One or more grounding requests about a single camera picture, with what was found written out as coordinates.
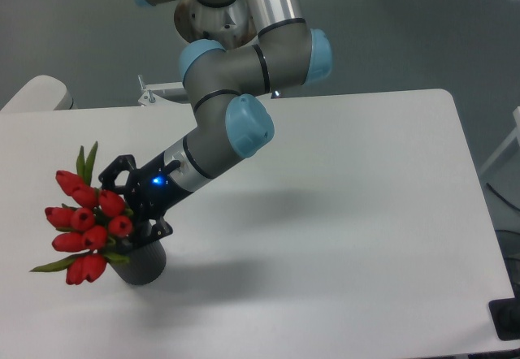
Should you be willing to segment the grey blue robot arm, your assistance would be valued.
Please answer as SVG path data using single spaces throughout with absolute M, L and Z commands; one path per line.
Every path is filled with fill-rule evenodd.
M 136 0 L 156 6 L 175 0 Z M 212 14 L 240 0 L 193 0 Z M 196 127 L 139 167 L 131 155 L 116 158 L 101 174 L 104 189 L 122 196 L 133 212 L 133 230 L 117 240 L 122 253 L 171 234 L 165 213 L 175 204 L 253 156 L 274 136 L 259 101 L 263 94 L 327 78 L 332 48 L 311 29 L 298 0 L 245 0 L 257 42 L 227 50 L 215 37 L 188 45 L 179 60 L 182 84 Z

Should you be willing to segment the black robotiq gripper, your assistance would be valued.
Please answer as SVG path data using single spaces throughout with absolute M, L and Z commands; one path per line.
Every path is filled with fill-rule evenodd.
M 132 233 L 132 247 L 139 249 L 173 234 L 172 226 L 163 215 L 174 205 L 192 193 L 180 187 L 171 173 L 181 167 L 180 160 L 165 164 L 163 154 L 137 168 L 131 154 L 118 156 L 98 176 L 103 190 L 124 195 L 125 201 L 139 223 Z M 125 184 L 118 185 L 117 178 L 128 173 Z

